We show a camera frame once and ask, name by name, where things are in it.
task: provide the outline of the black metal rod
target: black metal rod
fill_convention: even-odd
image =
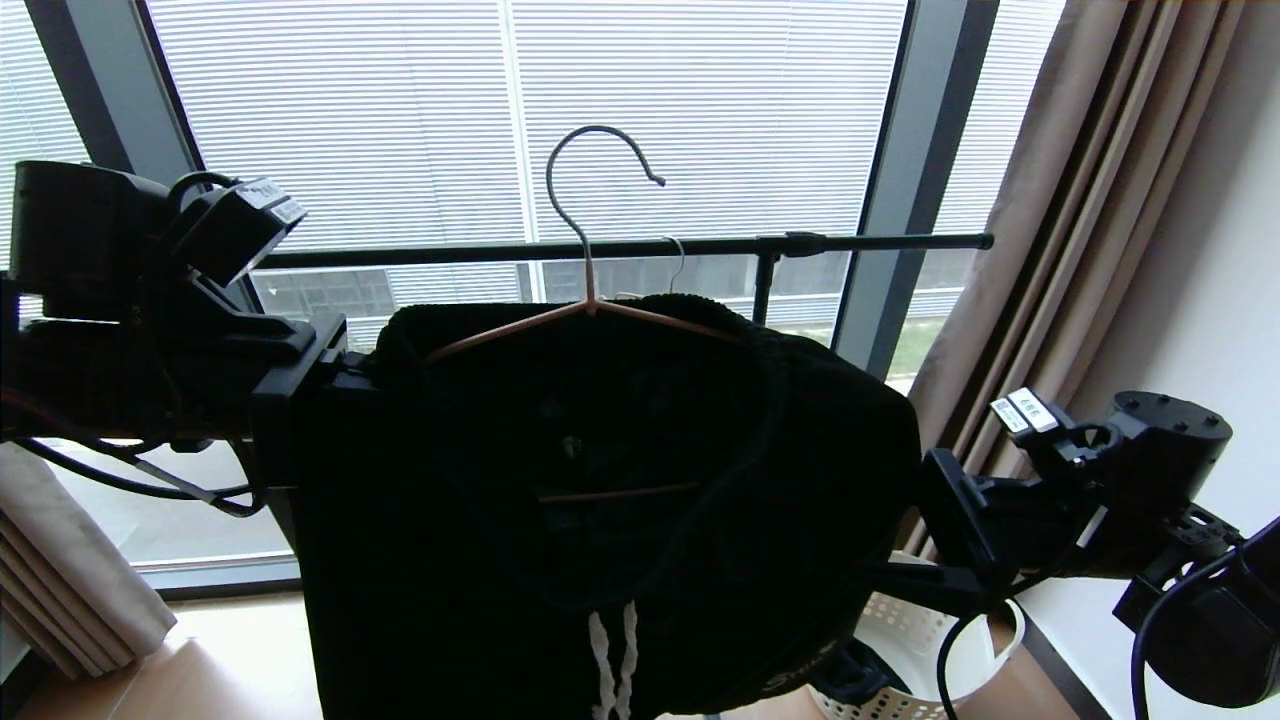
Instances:
[[[763,325],[769,315],[769,292],[773,291],[773,268],[778,256],[762,252],[755,259],[755,297],[751,300],[751,322]]]
[[[820,236],[812,233],[736,237],[718,240],[680,238],[685,255],[808,256],[847,250],[986,250],[989,233],[974,234],[899,234],[899,236]],[[593,242],[594,258],[659,258],[680,255],[669,240]],[[579,260],[577,242],[489,242],[472,245],[433,245],[388,250],[335,250],[319,252],[275,252],[257,264],[260,270],[301,268],[361,268],[371,265],[433,265],[439,263],[521,263],[529,260]]]

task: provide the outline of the floor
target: floor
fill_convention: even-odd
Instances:
[[[18,720],[317,720],[311,643],[298,594],[174,603],[164,647],[120,673],[50,678]],[[965,720],[1075,720],[1025,650],[960,708]],[[823,720],[805,691],[722,720]]]

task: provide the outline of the laundry basket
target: laundry basket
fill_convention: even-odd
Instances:
[[[902,552],[893,552],[895,562],[928,565]],[[1023,642],[1027,619],[1012,601],[1014,637],[998,653],[991,641],[984,618],[965,628],[951,646],[947,659],[947,691],[959,707],[969,696],[987,684],[1004,667],[1005,661]],[[845,705],[829,698],[813,685],[809,693],[828,720],[936,720],[945,719],[942,694],[938,692],[937,664],[942,641],[956,619],[919,605],[872,593],[854,638],[876,651],[911,689],[904,693],[886,687],[861,706]]]

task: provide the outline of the beige curtain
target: beige curtain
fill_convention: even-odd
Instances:
[[[987,404],[1066,405],[1147,250],[1240,3],[1069,0],[988,228],[996,237],[911,387],[925,447],[1025,471]],[[931,552],[915,524],[904,543]]]
[[[177,619],[44,460],[0,445],[0,610],[68,678],[160,647]]]

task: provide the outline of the hanger hook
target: hanger hook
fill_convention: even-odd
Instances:
[[[564,209],[561,208],[559,200],[556,199],[556,182],[552,179],[552,168],[556,167],[556,158],[559,156],[559,151],[563,150],[564,146],[568,145],[570,141],[573,140],[575,137],[580,135],[586,135],[589,132],[607,132],[614,137],[622,138],[623,142],[631,146],[631,151],[636,154],[636,159],[640,160],[640,167],[644,168],[644,174],[650,181],[658,183],[659,187],[667,184],[667,178],[654,174],[654,172],[649,168],[649,160],[645,159],[644,151],[640,150],[640,146],[636,145],[636,141],[631,140],[630,135],[612,126],[582,126],[566,135],[552,150],[550,156],[547,159],[547,196],[550,197],[552,208],[556,209],[556,214],[559,215],[561,219],[564,220],[564,223],[570,228],[572,228],[575,233],[577,233],[577,240],[579,242],[582,243],[582,263],[586,266],[586,302],[594,304],[595,270],[591,265],[591,242],[586,240],[586,233],[582,232],[582,228],[573,222],[573,218],[570,218],[568,213],[566,213]]]

